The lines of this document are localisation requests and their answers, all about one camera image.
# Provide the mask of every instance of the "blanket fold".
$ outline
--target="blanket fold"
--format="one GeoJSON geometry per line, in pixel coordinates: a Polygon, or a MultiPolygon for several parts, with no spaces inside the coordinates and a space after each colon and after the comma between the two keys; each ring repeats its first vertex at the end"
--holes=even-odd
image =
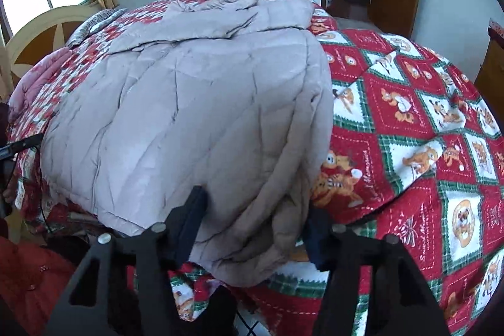
{"type": "Polygon", "coordinates": [[[289,1],[178,4],[132,25],[49,125],[51,196],[135,235],[203,185],[191,261],[234,286],[266,279],[301,232],[332,129],[327,58],[303,30],[313,4],[289,1]]]}

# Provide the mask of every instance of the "pink blanket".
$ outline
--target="pink blanket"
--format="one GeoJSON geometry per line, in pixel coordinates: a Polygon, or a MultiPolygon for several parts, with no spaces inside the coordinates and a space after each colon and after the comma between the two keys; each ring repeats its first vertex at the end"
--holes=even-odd
{"type": "Polygon", "coordinates": [[[9,99],[9,123],[13,123],[32,105],[42,87],[72,54],[73,52],[67,47],[56,50],[44,57],[21,78],[9,99]]]}

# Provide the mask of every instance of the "checkered blanket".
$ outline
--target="checkered blanket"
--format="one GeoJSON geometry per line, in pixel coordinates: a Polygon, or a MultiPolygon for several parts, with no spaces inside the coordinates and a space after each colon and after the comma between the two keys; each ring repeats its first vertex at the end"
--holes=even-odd
{"type": "MultiPolygon", "coordinates": [[[[159,20],[171,1],[131,11],[88,38],[17,120],[10,140],[44,132],[61,97],[84,80],[110,42],[136,21],[159,20]]],[[[495,119],[467,77],[434,51],[398,36],[337,32],[322,9],[310,30],[327,53],[334,90],[331,151],[313,188],[314,204],[341,223],[367,217],[355,228],[361,235],[398,235],[450,330],[463,334],[502,274],[504,139],[495,119]]],[[[16,205],[35,218],[43,185],[35,152],[19,156],[17,173],[16,205]]],[[[52,208],[51,202],[43,206],[52,208]]],[[[311,334],[324,294],[327,274],[299,260],[293,257],[268,281],[240,293],[277,335],[311,334]]],[[[180,314],[195,319],[215,281],[190,264],[170,277],[180,314]]],[[[355,334],[364,333],[368,294],[363,269],[355,334]]]]}

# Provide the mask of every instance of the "pillow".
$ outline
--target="pillow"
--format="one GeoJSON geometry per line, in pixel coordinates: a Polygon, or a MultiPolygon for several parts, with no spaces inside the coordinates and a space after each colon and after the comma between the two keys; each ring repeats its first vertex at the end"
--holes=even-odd
{"type": "Polygon", "coordinates": [[[102,30],[104,27],[109,26],[110,23],[114,22],[118,17],[124,15],[126,11],[127,11],[126,8],[119,9],[115,11],[112,15],[110,15],[107,19],[102,20],[101,22],[94,25],[89,31],[89,36],[94,35],[95,33],[102,30]]]}
{"type": "Polygon", "coordinates": [[[92,17],[88,18],[77,29],[75,29],[74,33],[72,33],[70,38],[66,41],[65,46],[71,48],[73,46],[80,45],[84,42],[84,39],[89,36],[89,31],[94,25],[112,16],[114,12],[114,9],[105,9],[95,13],[92,17]]]}

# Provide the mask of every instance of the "bed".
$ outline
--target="bed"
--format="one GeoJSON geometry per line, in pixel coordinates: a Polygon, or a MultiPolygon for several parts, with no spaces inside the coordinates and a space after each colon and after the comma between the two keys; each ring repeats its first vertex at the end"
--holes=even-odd
{"type": "MultiPolygon", "coordinates": [[[[156,22],[160,0],[125,13],[87,38],[14,123],[10,140],[44,132],[58,102],[104,58],[134,22],[156,22]]],[[[202,3],[206,0],[182,0],[202,3]]],[[[331,147],[312,190],[316,207],[360,235],[398,235],[445,312],[463,334],[482,312],[502,275],[504,139],[474,85],[447,59],[408,39],[372,30],[338,31],[315,9],[309,30],[326,52],[334,94],[331,147]]],[[[81,215],[44,195],[36,151],[18,157],[16,207],[43,230],[81,215]],[[45,220],[40,217],[43,209],[45,220]]],[[[277,335],[311,334],[327,274],[302,248],[269,280],[235,290],[277,335]]],[[[185,317],[205,309],[215,281],[196,265],[170,273],[185,317]]],[[[369,272],[361,273],[355,334],[364,334],[369,272]]],[[[134,282],[134,273],[130,272],[134,282]]]]}

